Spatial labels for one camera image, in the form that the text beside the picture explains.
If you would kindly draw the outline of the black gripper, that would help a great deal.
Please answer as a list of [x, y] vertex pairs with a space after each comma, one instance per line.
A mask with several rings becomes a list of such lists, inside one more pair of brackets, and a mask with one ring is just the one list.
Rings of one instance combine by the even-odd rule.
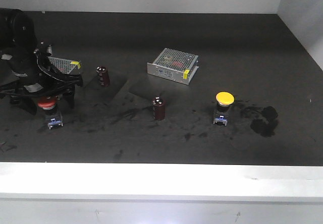
[[1, 43], [1, 62], [7, 63], [16, 81], [1, 86], [1, 98], [17, 96], [15, 106], [36, 115], [37, 106], [31, 98], [56, 96], [74, 108], [75, 86], [83, 86], [81, 75], [64, 74], [49, 61], [51, 45], [42, 42], [30, 51], [13, 42]]

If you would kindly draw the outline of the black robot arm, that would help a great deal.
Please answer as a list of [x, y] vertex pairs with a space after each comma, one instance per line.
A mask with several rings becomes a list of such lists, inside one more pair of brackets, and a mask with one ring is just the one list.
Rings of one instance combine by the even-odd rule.
[[23, 11], [1, 9], [1, 62], [8, 64], [16, 81], [1, 86], [1, 98], [32, 115], [34, 99], [61, 95], [74, 108], [75, 87], [83, 86], [81, 75], [62, 73], [49, 61], [51, 46], [38, 43], [34, 23]]

